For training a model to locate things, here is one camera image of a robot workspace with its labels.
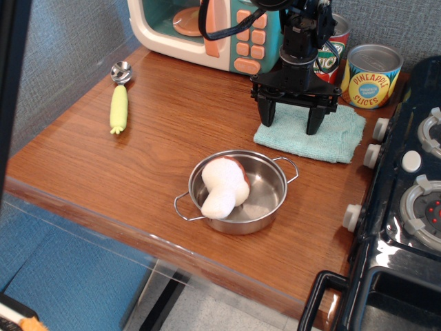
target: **microwave button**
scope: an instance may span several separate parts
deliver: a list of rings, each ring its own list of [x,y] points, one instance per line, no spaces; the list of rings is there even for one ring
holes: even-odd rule
[[[251,47],[251,57],[261,60],[265,57],[265,47],[253,45]]]
[[[245,74],[257,74],[260,70],[260,63],[256,60],[238,58],[234,62],[234,67]]]
[[[258,45],[263,45],[267,38],[267,33],[263,30],[254,30],[251,35],[251,40],[253,43],[257,43]]]
[[[268,16],[266,14],[263,14],[261,17],[259,17],[255,22],[253,23],[253,26],[258,29],[265,29],[268,22]]]
[[[249,41],[249,29],[239,32],[236,36],[241,41]]]
[[[236,14],[237,23],[240,23],[241,21],[246,19],[249,15],[251,15],[251,12],[249,10],[243,10],[243,9],[238,10]]]
[[[247,43],[237,43],[236,53],[243,57],[247,57],[249,55],[249,45]]]

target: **wooden countertop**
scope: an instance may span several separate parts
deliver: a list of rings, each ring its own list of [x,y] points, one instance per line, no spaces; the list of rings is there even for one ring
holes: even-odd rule
[[[126,84],[127,129],[110,134],[115,84],[106,77],[11,158],[6,191],[299,318],[318,272],[348,272],[353,234],[342,227],[343,215],[348,204],[364,201],[373,172],[362,161],[373,127],[393,114],[407,75],[389,106],[357,110],[367,119],[362,143],[350,164],[335,164],[253,142],[260,118],[249,77],[144,47],[127,60],[134,73]],[[186,222],[173,206],[199,161],[231,149],[285,156],[300,171],[274,223],[245,236]],[[288,178],[295,174],[280,166]],[[181,212],[200,215],[187,198]]]

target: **floor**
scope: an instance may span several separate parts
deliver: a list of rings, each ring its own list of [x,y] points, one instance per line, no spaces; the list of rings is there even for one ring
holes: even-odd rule
[[[170,277],[170,266],[158,262],[125,331],[138,331]],[[192,277],[161,327],[162,331],[288,331],[295,319],[213,283]]]

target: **yellow handle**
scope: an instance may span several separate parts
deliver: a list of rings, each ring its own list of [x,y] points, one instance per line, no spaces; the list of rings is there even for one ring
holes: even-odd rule
[[[127,126],[127,107],[129,101],[127,98],[127,90],[123,85],[115,87],[110,104],[110,133],[120,134]]]

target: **blue chair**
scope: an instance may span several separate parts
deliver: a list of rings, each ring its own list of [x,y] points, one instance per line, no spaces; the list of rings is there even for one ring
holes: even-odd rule
[[[122,330],[154,259],[18,199],[5,200],[1,291],[37,312],[50,331]]]

